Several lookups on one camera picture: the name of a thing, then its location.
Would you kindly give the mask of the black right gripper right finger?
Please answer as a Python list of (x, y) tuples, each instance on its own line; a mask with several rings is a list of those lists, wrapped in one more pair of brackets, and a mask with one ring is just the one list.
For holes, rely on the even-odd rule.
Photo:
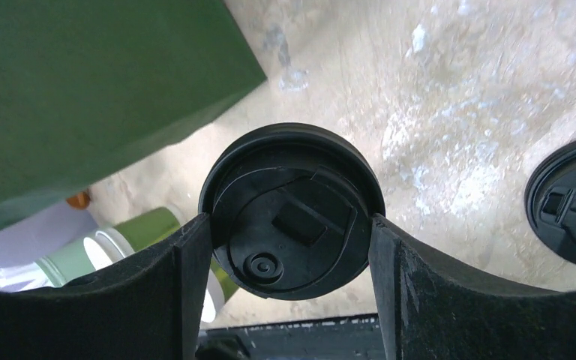
[(576, 290), (507, 280), (372, 219), (369, 263), (387, 359), (576, 359)]

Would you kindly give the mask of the green paper bag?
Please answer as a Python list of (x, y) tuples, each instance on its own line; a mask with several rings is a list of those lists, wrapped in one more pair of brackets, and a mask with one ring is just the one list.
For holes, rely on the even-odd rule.
[(0, 230), (265, 80), (222, 1), (0, 1)]

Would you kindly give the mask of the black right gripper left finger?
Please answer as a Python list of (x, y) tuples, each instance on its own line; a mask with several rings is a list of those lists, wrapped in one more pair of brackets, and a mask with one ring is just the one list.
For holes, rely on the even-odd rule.
[(0, 359), (193, 359), (210, 218), (60, 288), (0, 292)]

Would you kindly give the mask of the white paper cup stack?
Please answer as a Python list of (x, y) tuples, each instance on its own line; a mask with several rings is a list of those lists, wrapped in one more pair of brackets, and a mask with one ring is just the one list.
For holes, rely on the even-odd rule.
[[(174, 205), (154, 208), (129, 220), (95, 230), (82, 244), (93, 268), (101, 270), (154, 245), (187, 222)], [(218, 313), (239, 289), (226, 272), (211, 261), (205, 290), (201, 323), (215, 321)]]

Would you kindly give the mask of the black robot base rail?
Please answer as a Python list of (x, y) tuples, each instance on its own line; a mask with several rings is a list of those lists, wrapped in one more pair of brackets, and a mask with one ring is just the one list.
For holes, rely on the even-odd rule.
[(199, 332), (196, 359), (385, 359), (375, 313), (213, 328)]

